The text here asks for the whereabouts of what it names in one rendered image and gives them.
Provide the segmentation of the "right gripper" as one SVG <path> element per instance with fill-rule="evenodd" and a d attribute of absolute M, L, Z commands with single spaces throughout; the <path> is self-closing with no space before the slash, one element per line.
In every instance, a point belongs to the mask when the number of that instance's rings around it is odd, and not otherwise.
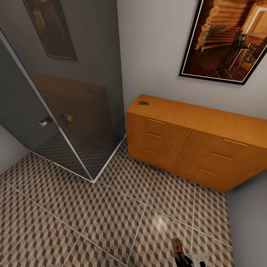
<path fill-rule="evenodd" d="M 186 259 L 187 264 L 181 266 L 181 264 L 179 263 L 177 258 L 175 258 L 175 262 L 176 262 L 177 267 L 192 267 L 191 266 L 192 260 L 190 258 L 188 258 L 187 256 L 185 256 L 185 259 Z M 200 265 L 201 265 L 201 267 L 206 267 L 205 263 L 203 261 L 200 262 Z"/>

